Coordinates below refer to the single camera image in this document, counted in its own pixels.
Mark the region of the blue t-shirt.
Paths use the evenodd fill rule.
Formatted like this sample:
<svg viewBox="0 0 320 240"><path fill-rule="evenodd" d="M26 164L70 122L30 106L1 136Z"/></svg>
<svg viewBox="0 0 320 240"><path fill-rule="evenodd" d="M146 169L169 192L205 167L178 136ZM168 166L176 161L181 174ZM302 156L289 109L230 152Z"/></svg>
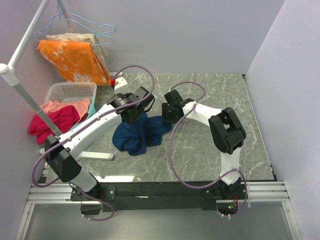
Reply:
<svg viewBox="0 0 320 240"><path fill-rule="evenodd" d="M172 124L163 122L161 116L148 117L143 113L131 124L119 124L112 136L112 143L119 151L138 156L145 154L148 147L160 146L163 135L171 130Z"/></svg>

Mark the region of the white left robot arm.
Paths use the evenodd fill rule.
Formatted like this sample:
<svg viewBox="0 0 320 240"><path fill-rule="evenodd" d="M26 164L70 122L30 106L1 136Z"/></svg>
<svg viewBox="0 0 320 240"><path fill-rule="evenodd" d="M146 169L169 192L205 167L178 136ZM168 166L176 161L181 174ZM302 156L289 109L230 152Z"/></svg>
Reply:
<svg viewBox="0 0 320 240"><path fill-rule="evenodd" d="M155 97L144 87L134 93L117 93L99 111L59 137L50 135L45 140L46 162L63 183L71 183L82 190L88 201L101 198L98 180L78 162L80 154L102 134L120 123L138 120Z"/></svg>

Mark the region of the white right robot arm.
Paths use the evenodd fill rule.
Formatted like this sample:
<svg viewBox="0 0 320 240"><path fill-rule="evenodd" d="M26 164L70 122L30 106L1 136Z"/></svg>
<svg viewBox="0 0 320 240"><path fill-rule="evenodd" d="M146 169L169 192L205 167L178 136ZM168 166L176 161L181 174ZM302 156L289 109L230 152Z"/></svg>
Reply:
<svg viewBox="0 0 320 240"><path fill-rule="evenodd" d="M165 94L164 98L166 103L161 105L162 119L165 122L175 124L169 140L168 158L171 170L177 180L187 188L204 190L219 199L230 200L245 191L246 185L241 183L241 179L245 177L239 167L240 153L247 134L235 111L230 107L213 108L199 104L191 98L183 99L175 89ZM175 170L172 160L172 141L178 125L186 118L208 126L213 143L220 152L220 175L211 183L199 186L191 185L183 181Z"/></svg>

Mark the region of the teal garment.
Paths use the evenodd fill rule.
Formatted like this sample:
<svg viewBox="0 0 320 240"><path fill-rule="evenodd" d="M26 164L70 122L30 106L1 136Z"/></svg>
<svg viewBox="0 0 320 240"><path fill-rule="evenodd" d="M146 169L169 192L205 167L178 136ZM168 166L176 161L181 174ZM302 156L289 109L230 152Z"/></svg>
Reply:
<svg viewBox="0 0 320 240"><path fill-rule="evenodd" d="M89 119L90 117L92 117L95 113L96 113L96 108L94 104L90 104L87 110L87 113L81 118L81 120L76 123L75 125L73 125L69 130L73 130L74 128L76 128L77 126L81 125L82 122L86 121L87 119Z"/></svg>

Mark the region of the pink t-shirt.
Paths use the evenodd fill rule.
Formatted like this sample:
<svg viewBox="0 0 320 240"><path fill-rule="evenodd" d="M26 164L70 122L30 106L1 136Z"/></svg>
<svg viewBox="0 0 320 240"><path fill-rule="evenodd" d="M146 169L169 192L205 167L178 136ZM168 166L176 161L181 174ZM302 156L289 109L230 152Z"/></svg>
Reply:
<svg viewBox="0 0 320 240"><path fill-rule="evenodd" d="M87 97L83 100L80 101L74 101L74 102L58 102L57 100L55 101L47 101L40 105L40 108L46 113L54 113L57 112L58 110L65 108L65 107L73 107L79 116L79 119L81 120L84 116L87 116L89 106L91 104L91 98Z"/></svg>

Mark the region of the magenta t-shirt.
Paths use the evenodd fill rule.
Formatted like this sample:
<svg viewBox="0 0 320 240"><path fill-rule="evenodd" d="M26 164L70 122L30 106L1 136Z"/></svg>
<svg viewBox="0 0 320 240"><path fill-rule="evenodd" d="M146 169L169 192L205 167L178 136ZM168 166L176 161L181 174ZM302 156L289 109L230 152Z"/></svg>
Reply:
<svg viewBox="0 0 320 240"><path fill-rule="evenodd" d="M77 111L72 106L67 106L56 112L49 113L48 117L63 134L69 131L70 128L80 120ZM38 115L32 118L28 127L28 133L36 137L36 143L38 145L42 145L48 136L55 135Z"/></svg>

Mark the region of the orange patterned cloth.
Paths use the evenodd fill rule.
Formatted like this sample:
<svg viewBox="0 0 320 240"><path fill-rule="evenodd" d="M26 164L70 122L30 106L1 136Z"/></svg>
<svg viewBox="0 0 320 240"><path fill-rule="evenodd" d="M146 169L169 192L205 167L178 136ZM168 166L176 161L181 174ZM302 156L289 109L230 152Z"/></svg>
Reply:
<svg viewBox="0 0 320 240"><path fill-rule="evenodd" d="M111 84L106 67L88 42L40 40L37 50L67 82Z"/></svg>

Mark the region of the white plastic laundry basket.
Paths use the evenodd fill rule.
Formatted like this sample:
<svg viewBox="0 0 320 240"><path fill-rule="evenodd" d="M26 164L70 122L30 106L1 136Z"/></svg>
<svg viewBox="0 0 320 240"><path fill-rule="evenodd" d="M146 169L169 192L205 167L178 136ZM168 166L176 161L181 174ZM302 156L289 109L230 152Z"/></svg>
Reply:
<svg viewBox="0 0 320 240"><path fill-rule="evenodd" d="M45 102L79 102L86 98L95 103L97 85L93 82L60 82L53 84L46 95Z"/></svg>

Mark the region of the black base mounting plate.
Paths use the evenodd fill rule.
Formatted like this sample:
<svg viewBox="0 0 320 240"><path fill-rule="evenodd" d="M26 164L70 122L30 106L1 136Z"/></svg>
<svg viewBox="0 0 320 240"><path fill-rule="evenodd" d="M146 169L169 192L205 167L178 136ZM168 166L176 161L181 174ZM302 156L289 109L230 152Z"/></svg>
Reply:
<svg viewBox="0 0 320 240"><path fill-rule="evenodd" d="M70 200L80 203L83 215L98 215L112 210L218 210L218 201L237 203L247 196L245 185L238 179L231 185L219 181L202 188L205 181L193 181L197 188L189 188L173 182L102 182L94 197L108 203L107 206L83 195L78 187L72 190Z"/></svg>

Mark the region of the beige cloth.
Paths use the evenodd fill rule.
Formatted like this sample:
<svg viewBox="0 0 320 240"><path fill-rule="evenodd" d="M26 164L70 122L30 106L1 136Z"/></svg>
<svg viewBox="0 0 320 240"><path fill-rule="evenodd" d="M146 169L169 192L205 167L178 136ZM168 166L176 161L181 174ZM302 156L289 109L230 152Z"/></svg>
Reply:
<svg viewBox="0 0 320 240"><path fill-rule="evenodd" d="M92 33L64 33L58 35L46 35L51 41L83 42L90 43L94 53L99 57L101 62L106 66L105 57L108 56L107 50L100 45L98 38Z"/></svg>

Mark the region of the white clothes rack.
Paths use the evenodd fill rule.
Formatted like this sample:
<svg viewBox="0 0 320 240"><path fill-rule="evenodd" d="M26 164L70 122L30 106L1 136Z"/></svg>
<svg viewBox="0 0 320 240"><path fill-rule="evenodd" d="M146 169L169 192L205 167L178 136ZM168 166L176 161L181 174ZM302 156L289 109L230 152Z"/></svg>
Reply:
<svg viewBox="0 0 320 240"><path fill-rule="evenodd" d="M7 64L29 24L39 0L2 0L0 2L0 62ZM70 13L99 24L119 28L122 7L117 0L65 0ZM15 69L15 76L31 97L41 104L51 85L61 81L56 69L36 50L33 39L27 44ZM0 80L0 160L32 165L39 155L28 126L35 112L4 79Z"/></svg>

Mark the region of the aluminium rail frame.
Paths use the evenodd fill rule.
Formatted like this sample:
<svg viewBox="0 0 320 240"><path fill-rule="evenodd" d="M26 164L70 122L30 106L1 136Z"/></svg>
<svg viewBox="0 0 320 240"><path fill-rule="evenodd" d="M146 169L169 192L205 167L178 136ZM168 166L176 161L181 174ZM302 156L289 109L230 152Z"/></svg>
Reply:
<svg viewBox="0 0 320 240"><path fill-rule="evenodd" d="M242 182L246 185L244 200L238 202L251 203L273 203L280 202L285 212L291 236L294 240L302 239L295 215L290 204L286 186L282 181L247 181ZM50 186L39 188L34 185L30 187L25 209L20 221L16 239L21 240L26 236L27 228L36 204L80 204L71 201L71 194L75 187L69 186L67 183L53 183ZM221 204L231 204L231 201L217 202L217 206Z"/></svg>

